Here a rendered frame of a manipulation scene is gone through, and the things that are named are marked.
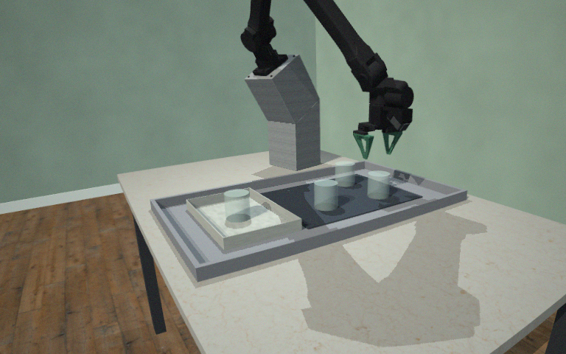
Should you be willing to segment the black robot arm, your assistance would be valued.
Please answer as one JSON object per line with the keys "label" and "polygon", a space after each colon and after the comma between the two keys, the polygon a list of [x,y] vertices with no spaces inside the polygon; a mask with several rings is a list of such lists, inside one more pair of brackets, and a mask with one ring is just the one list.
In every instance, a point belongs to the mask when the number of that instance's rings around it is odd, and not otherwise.
{"label": "black robot arm", "polygon": [[[414,97],[412,88],[405,81],[388,77],[384,61],[357,34],[333,0],[304,2],[343,53],[362,91],[369,92],[369,103],[388,105],[371,107],[371,124],[392,124],[397,130],[406,131],[413,117],[413,109],[409,108]],[[276,37],[270,4],[271,0],[251,0],[248,27],[240,36],[244,47],[256,58],[256,76],[268,76],[288,59],[287,55],[278,55],[270,44]]]}

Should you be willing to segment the white shallow tray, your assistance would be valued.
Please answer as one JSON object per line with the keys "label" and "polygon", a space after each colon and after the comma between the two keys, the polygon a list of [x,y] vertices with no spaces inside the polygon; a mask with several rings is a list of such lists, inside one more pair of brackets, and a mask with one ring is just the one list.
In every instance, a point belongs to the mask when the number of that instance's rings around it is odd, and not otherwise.
{"label": "white shallow tray", "polygon": [[251,188],[242,190],[249,191],[251,218],[241,223],[226,220],[224,192],[186,200],[187,210],[223,250],[302,230],[300,217]]}

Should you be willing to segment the clear glass jar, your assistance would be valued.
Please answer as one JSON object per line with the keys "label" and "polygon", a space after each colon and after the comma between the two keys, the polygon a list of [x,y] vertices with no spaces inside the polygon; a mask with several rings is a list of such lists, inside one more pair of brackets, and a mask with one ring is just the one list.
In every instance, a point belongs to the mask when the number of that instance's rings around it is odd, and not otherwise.
{"label": "clear glass jar", "polygon": [[241,223],[251,218],[249,191],[236,189],[224,192],[226,220]]}
{"label": "clear glass jar", "polygon": [[339,187],[354,186],[355,163],[354,162],[336,162],[335,163],[335,180]]}
{"label": "clear glass jar", "polygon": [[389,197],[390,173],[385,171],[368,172],[367,196],[373,199],[386,199]]}
{"label": "clear glass jar", "polygon": [[314,182],[314,207],[321,211],[338,208],[338,182],[324,179]]}

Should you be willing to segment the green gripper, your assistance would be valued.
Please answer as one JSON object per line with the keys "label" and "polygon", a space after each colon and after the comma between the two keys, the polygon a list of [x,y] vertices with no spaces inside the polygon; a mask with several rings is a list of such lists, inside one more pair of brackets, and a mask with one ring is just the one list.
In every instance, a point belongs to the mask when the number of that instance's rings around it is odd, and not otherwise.
{"label": "green gripper", "polygon": [[[398,131],[396,130],[396,128],[390,124],[390,125],[372,125],[371,124],[371,107],[372,106],[376,106],[376,107],[384,107],[384,105],[378,105],[378,104],[369,104],[369,116],[368,116],[368,122],[360,122],[358,125],[358,130],[353,131],[353,136],[360,148],[360,151],[362,153],[362,156],[364,159],[368,158],[370,149],[371,149],[371,145],[374,139],[374,136],[369,135],[368,132],[370,131],[375,131],[375,130],[382,130],[382,134],[383,134],[383,139],[384,139],[384,143],[385,143],[385,150],[386,153],[391,155],[392,150],[394,149],[395,144],[398,142],[399,138],[402,135],[402,131]],[[369,128],[369,129],[368,129]],[[394,136],[393,142],[391,143],[390,149],[389,149],[389,144],[388,144],[388,140],[389,140],[389,135]],[[364,151],[363,148],[363,143],[362,140],[364,139],[366,141],[366,152]]]}

